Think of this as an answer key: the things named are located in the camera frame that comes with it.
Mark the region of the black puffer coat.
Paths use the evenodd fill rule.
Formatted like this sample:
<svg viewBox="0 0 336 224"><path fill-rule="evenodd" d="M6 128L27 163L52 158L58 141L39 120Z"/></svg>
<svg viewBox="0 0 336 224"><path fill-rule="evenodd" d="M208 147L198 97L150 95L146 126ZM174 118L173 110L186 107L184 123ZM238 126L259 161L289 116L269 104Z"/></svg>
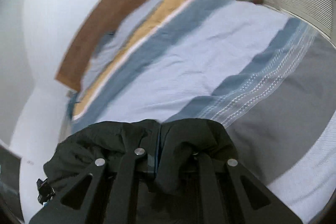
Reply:
<svg viewBox="0 0 336 224"><path fill-rule="evenodd" d="M85 211L88 168L102 162L81 223L260 223L270 199L237 158L211 120L100 122L61 142L43 169L60 204Z"/></svg>

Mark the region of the blue crumpled cloth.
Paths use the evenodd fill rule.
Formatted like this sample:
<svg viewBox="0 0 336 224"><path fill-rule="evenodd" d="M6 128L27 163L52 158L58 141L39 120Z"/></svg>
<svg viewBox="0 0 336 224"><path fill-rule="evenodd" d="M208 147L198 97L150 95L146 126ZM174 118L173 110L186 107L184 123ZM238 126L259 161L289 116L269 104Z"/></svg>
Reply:
<svg viewBox="0 0 336 224"><path fill-rule="evenodd" d="M67 117L69 118L69 120L72 119L74 108L75 108L75 105L77 104L77 97L78 97L78 93L73 93L70 95L70 99L68 101L67 111L66 111Z"/></svg>

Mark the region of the striped bed duvet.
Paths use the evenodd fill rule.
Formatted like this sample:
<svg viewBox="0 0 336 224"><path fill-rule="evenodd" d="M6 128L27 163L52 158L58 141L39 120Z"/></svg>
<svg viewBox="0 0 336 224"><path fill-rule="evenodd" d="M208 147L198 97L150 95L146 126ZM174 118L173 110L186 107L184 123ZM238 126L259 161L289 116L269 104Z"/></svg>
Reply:
<svg viewBox="0 0 336 224"><path fill-rule="evenodd" d="M147 0L90 57L72 129L203 118L311 223L335 191L335 48L315 28L236 0Z"/></svg>

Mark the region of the blue grey pillow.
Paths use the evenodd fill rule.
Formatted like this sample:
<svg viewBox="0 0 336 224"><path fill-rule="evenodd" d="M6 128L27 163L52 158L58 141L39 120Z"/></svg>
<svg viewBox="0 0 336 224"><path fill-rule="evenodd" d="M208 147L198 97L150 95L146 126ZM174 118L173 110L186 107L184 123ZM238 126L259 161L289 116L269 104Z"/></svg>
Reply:
<svg viewBox="0 0 336 224"><path fill-rule="evenodd" d="M93 57L96 57L103 49L103 47L108 44L114 37L114 32L105 33L98 41L97 46L94 49Z"/></svg>

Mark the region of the wooden headboard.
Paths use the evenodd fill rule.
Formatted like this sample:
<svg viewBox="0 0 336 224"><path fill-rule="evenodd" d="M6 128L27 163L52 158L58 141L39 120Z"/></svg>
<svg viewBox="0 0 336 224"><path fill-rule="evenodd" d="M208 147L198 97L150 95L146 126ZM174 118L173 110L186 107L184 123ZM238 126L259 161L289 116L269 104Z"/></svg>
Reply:
<svg viewBox="0 0 336 224"><path fill-rule="evenodd" d="M147 0L101 0L73 38L55 79L79 91L81 78L101 36L117 30L120 23Z"/></svg>

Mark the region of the wall switch plate left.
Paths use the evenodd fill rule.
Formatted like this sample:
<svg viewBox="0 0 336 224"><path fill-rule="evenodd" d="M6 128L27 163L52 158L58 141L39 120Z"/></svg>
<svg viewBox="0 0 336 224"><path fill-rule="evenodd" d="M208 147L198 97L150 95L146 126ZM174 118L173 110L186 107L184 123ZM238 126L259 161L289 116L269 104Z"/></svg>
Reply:
<svg viewBox="0 0 336 224"><path fill-rule="evenodd" d="M71 98L71 97L74 96L75 94L76 94L76 92L74 92L74 91L72 91L72 90L69 90L69 91L67 92L66 96L67 96L68 98Z"/></svg>

